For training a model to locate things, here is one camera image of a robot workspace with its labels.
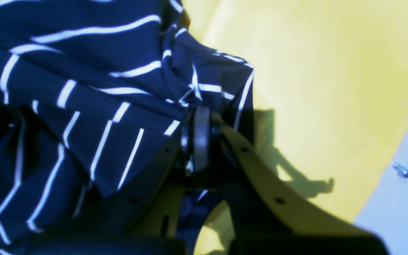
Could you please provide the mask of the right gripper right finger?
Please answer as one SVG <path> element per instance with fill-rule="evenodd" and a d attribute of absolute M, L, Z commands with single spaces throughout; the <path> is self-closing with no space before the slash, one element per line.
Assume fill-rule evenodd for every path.
<path fill-rule="evenodd" d="M 381 239 L 308 202 L 208 108 L 194 112 L 194 182 L 228 203 L 230 255 L 387 255 Z"/>

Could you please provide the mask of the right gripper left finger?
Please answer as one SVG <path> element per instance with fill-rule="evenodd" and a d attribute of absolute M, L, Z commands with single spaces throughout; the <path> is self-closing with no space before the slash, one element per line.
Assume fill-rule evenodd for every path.
<path fill-rule="evenodd" d="M 28 255 L 186 255 L 175 239 L 184 194 L 199 189 L 199 109 L 133 182 L 35 237 Z"/>

